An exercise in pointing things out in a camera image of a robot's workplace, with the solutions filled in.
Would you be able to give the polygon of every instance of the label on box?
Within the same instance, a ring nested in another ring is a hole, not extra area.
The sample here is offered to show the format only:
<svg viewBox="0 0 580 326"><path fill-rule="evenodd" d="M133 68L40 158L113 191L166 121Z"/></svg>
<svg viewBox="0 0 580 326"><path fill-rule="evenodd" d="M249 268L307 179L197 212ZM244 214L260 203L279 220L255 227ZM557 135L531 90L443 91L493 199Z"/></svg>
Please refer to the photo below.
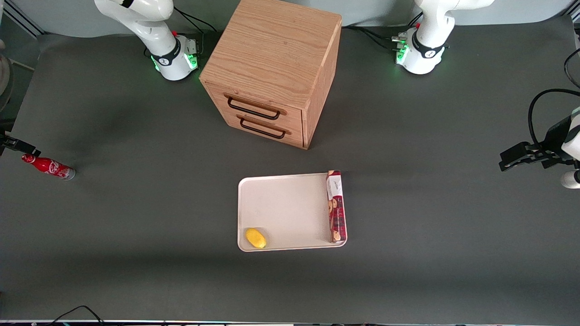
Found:
<svg viewBox="0 0 580 326"><path fill-rule="evenodd" d="M327 193L331 242L341 243L346 241L346 219L340 171L328 171Z"/></svg>

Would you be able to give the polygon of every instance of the drawer handle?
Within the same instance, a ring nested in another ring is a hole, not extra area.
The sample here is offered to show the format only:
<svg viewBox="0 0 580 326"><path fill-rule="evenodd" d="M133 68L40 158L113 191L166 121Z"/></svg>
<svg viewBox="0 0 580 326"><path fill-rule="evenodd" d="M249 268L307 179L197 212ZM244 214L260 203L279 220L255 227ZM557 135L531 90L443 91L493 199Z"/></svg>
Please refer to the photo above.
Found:
<svg viewBox="0 0 580 326"><path fill-rule="evenodd" d="M267 114L263 114L260 112L249 110L247 108L243 108L241 106L233 105L231 103L232 100L233 100L233 98L231 96L227 98L227 105L229 105L231 108L234 108L236 110L240 110L242 112L246 112L249 114L257 115L260 118L269 119L269 120L276 120L280 116L280 111L276 111L276 114L274 114L274 115L267 115Z"/></svg>
<svg viewBox="0 0 580 326"><path fill-rule="evenodd" d="M244 118L240 118L240 125L244 129L251 130L251 131L254 131L254 132L257 132L257 133L261 133L263 135L266 135L266 136L269 136L269 137L272 137L272 138L276 138L276 139L282 139L286 135L286 131L282 131L282 135L274 135L273 133L261 131L260 129L256 129L254 127L250 127L250 126L244 125L244 121L246 121Z"/></svg>

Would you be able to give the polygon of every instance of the dark gray table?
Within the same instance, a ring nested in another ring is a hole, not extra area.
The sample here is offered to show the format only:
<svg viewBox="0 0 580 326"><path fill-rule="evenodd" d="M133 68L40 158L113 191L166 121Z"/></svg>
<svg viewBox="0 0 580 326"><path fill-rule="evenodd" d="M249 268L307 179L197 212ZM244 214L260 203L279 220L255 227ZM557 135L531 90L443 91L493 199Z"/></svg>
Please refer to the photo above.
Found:
<svg viewBox="0 0 580 326"><path fill-rule="evenodd" d="M2 156L1 318L578 325L568 168L498 168L533 96L572 88L573 39L569 18L457 27L416 76L344 31L304 151L229 128L198 73L163 80L135 37L42 37L13 135L78 176ZM541 100L538 133L577 105ZM344 171L344 247L237 248L240 179L327 169Z"/></svg>

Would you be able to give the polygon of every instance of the red bottle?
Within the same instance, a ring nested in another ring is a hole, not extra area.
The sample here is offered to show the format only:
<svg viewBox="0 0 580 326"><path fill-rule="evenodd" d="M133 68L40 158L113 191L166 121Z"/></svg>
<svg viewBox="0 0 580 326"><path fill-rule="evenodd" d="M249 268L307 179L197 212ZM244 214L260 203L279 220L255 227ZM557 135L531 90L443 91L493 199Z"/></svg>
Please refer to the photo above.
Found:
<svg viewBox="0 0 580 326"><path fill-rule="evenodd" d="M34 167L36 167L40 172L56 176L63 180L70 180L74 178L75 174L77 173L70 166L66 166L46 157L35 157L30 154L24 154L22 155L22 160L26 163L34 165Z"/></svg>

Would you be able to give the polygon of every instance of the wooden drawer unit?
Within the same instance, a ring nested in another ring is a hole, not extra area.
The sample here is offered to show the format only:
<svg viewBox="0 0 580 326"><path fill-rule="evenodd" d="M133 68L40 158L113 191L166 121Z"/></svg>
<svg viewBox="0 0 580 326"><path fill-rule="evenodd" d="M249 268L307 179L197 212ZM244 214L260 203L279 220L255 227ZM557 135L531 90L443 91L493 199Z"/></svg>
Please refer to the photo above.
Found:
<svg viewBox="0 0 580 326"><path fill-rule="evenodd" d="M200 80L228 125L307 149L336 69L340 15L241 0Z"/></svg>

